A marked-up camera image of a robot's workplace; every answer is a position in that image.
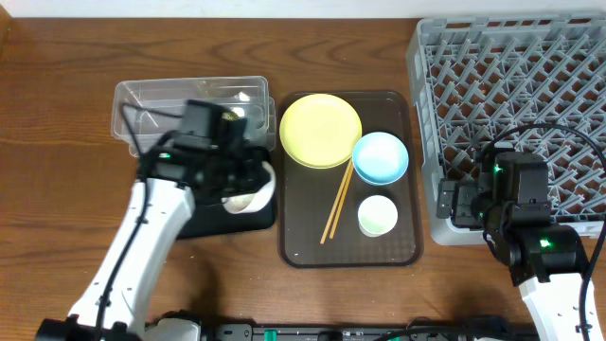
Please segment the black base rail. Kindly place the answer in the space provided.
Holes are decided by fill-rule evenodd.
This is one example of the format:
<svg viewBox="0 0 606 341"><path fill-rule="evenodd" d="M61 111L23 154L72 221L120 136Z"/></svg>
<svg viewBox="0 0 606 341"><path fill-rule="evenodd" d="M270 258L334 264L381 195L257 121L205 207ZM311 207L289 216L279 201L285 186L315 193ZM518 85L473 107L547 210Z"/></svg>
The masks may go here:
<svg viewBox="0 0 606 341"><path fill-rule="evenodd" d="M448 322L416 317L402 325L261 325L252 320L206 326L202 341L365 341L390 340L537 340L529 325L508 323L496 315Z"/></svg>

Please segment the black waste tray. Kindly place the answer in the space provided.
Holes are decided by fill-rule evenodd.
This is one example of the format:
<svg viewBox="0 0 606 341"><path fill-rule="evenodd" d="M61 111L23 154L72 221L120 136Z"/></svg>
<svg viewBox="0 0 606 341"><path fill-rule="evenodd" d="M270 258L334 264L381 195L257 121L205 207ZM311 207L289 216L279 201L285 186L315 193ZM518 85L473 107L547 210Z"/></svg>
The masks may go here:
<svg viewBox="0 0 606 341"><path fill-rule="evenodd" d="M263 161L272 166L269 152L262 147L236 152L177 152L173 163L180 170L175 188L181 197L169 219L176 237L192 239L270 227L276 219L275 193L254 213L230 214L222 203L222 198L255 193L270 180Z"/></svg>

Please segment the brown serving tray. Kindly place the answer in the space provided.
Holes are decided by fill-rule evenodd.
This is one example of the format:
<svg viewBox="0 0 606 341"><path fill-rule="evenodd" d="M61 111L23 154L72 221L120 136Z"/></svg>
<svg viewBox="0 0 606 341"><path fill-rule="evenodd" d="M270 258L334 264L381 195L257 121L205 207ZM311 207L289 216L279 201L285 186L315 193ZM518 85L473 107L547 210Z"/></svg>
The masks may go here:
<svg viewBox="0 0 606 341"><path fill-rule="evenodd" d="M423 253L421 202L415 167L397 182L374 187L354 175L333 238L322 236L346 166L315 170L281 152L276 173L279 190L279 252L295 268L397 267L416 262ZM359 204L384 195L398 209L398 220L386 234L363 234L357 219Z"/></svg>

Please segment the light blue bowl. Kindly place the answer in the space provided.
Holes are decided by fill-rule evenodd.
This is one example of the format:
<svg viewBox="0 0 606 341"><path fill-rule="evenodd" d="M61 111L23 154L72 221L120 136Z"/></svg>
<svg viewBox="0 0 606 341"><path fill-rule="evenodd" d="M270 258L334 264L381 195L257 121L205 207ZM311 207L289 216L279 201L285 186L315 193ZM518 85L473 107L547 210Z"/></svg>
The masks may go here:
<svg viewBox="0 0 606 341"><path fill-rule="evenodd" d="M410 156L398 137L386 132L374 132L364 135L355 144L352 163L364 182L372 186L386 186L405 175Z"/></svg>

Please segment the white green cup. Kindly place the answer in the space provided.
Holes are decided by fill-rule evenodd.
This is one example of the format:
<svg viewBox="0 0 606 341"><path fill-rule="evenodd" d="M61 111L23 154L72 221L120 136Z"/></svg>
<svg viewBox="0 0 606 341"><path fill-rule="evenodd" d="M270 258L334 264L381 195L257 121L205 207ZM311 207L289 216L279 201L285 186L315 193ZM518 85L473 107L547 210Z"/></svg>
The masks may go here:
<svg viewBox="0 0 606 341"><path fill-rule="evenodd" d="M361 232L376 238L390 232L396 225L399 214L394 202L382 195L365 198L357 211Z"/></svg>

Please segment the yellow plate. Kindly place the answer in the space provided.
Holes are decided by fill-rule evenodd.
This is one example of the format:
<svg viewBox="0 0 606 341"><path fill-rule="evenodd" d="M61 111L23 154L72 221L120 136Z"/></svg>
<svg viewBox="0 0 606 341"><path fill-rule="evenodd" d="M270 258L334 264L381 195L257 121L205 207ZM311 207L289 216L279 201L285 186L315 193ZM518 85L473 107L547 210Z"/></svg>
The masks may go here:
<svg viewBox="0 0 606 341"><path fill-rule="evenodd" d="M312 169L330 169L348 161L362 132L360 116L353 106L329 94L295 100L279 125L286 154Z"/></svg>

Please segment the right wooden chopstick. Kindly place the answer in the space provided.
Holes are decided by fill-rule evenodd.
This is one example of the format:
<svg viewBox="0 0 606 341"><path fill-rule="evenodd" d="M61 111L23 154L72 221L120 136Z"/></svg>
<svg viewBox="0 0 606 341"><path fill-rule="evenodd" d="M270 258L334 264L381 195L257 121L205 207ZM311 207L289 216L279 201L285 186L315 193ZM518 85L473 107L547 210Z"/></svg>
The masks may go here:
<svg viewBox="0 0 606 341"><path fill-rule="evenodd" d="M337 225L338 225L338 221L343 209L343 206L345 204L345 199L348 193L348 187L351 181L351 177L352 177L352 173L354 171L353 168L353 163L352 161L348 162L348 166L346 169L346 172L344 174L344 177L342 179L340 188L337 191L337 196L335 199L335 202L333 203L333 208L331 210L331 214L330 214L330 218L329 218L329 238L333 239L336 229L337 229Z"/></svg>

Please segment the grey dishwasher rack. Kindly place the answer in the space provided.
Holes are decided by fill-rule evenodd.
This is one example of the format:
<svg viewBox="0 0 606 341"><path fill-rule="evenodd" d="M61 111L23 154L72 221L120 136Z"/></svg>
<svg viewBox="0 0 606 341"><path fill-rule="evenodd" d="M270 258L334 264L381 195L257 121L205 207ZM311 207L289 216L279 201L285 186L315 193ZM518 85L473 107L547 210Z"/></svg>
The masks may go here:
<svg viewBox="0 0 606 341"><path fill-rule="evenodd" d="M551 215L596 238L605 217L605 16L600 11L430 18L406 55L423 148L430 233L479 244L480 231L439 219L442 179L471 181L492 139L549 169Z"/></svg>

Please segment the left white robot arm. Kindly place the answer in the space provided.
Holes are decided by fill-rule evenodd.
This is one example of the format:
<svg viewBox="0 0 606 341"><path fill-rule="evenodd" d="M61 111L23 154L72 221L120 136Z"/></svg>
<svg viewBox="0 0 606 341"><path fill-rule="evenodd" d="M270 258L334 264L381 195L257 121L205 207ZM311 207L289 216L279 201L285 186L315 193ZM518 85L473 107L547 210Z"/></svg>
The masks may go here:
<svg viewBox="0 0 606 341"><path fill-rule="evenodd" d="M202 339L202 323L183 312L146 324L168 253L198 206L257 193L273 172L246 141L244 115L190 99L179 118L178 129L136 151L130 202L101 266L67 318L45 319L36 339Z"/></svg>

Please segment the white rice bowl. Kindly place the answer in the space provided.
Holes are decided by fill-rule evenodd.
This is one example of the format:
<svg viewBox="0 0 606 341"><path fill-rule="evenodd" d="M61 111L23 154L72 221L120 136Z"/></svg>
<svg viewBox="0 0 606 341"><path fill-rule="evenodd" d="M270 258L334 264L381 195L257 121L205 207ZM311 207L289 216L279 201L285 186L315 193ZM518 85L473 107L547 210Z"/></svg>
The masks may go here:
<svg viewBox="0 0 606 341"><path fill-rule="evenodd" d="M267 162L262 167L269 173L270 180L257 192L222 198L223 208L230 214L254 213L263 209L272 199L276 189L276 173Z"/></svg>

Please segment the clear plastic bin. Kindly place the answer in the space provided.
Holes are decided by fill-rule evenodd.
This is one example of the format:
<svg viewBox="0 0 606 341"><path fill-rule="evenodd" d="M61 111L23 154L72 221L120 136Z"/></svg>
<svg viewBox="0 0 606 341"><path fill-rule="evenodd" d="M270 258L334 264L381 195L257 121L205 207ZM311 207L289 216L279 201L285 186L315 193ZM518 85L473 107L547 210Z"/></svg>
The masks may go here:
<svg viewBox="0 0 606 341"><path fill-rule="evenodd" d="M248 119L244 137L271 151L276 146L276 107L262 76L122 81L116 86L112 135L148 150L165 132L179 127L178 116L190 99L225 106Z"/></svg>

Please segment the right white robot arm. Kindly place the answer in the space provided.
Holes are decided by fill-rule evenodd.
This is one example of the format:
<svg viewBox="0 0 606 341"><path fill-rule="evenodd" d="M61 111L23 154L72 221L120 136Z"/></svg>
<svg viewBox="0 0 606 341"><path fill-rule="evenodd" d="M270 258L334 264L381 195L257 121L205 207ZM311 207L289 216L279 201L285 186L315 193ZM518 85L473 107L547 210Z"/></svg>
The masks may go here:
<svg viewBox="0 0 606 341"><path fill-rule="evenodd" d="M439 219L475 228L520 290L542 340L600 340L590 261L579 233L551 220L548 167L533 153L498 149L474 181L440 181Z"/></svg>

